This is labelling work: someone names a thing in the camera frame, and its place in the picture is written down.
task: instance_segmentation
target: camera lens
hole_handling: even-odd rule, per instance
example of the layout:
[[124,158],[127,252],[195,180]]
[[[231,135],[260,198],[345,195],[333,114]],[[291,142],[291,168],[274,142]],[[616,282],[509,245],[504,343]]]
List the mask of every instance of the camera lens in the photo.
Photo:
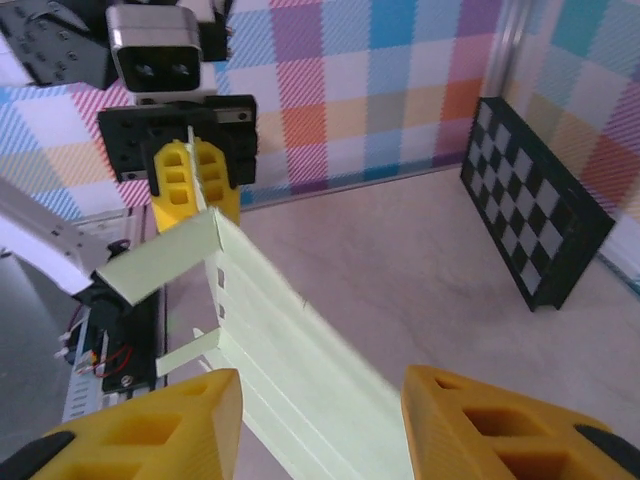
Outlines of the camera lens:
[[186,65],[182,64],[182,63],[178,63],[177,65],[173,65],[171,67],[171,69],[173,70],[173,73],[176,73],[178,75],[189,75],[189,69],[187,68]]
[[136,65],[136,72],[144,77],[154,76],[153,68],[151,68],[149,65]]

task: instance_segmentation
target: light green paper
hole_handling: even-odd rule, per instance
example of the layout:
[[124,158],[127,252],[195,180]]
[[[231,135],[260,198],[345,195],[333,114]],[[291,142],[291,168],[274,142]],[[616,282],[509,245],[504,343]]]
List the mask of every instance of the light green paper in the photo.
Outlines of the light green paper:
[[[399,392],[218,210],[201,212],[100,273],[125,298],[144,298],[202,260],[216,308],[224,308],[220,329],[194,331],[196,340],[159,359],[160,370],[200,353],[213,369],[237,368],[245,423],[293,478],[413,478]],[[214,339],[218,349],[211,349]]]

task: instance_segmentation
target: yellow 3d-printed part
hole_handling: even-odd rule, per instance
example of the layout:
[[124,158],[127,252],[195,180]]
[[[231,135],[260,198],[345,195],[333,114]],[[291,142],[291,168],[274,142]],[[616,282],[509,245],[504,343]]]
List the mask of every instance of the yellow 3d-printed part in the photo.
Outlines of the yellow 3d-printed part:
[[[208,205],[218,207],[231,221],[240,222],[240,192],[229,186],[224,153],[196,138],[198,176]],[[174,140],[154,157],[160,195],[151,197],[158,230],[163,232],[198,213],[187,145]]]
[[216,370],[67,422],[76,438],[33,480],[231,480],[242,393]]
[[600,422],[445,370],[411,366],[402,389],[417,480],[632,480],[574,425]]

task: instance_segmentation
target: camera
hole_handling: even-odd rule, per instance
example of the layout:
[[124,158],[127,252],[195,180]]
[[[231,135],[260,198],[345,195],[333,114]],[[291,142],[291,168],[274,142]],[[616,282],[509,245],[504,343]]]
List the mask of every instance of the camera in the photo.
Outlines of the camera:
[[116,70],[127,90],[198,88],[202,51],[193,11],[172,5],[112,5],[107,25]]

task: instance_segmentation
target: metal frame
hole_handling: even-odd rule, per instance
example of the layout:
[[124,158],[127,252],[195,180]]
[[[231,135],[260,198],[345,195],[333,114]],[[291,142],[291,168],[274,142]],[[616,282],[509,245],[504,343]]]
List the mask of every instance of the metal frame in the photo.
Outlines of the metal frame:
[[515,64],[524,29],[529,20],[533,1],[511,0],[506,3],[501,19],[503,28],[496,35],[487,68],[483,96],[500,97],[504,94]]
[[0,177],[2,246],[69,295],[88,288],[109,259],[108,243],[84,233]]
[[0,33],[0,87],[25,87],[32,82],[33,78],[13,54],[5,36]]

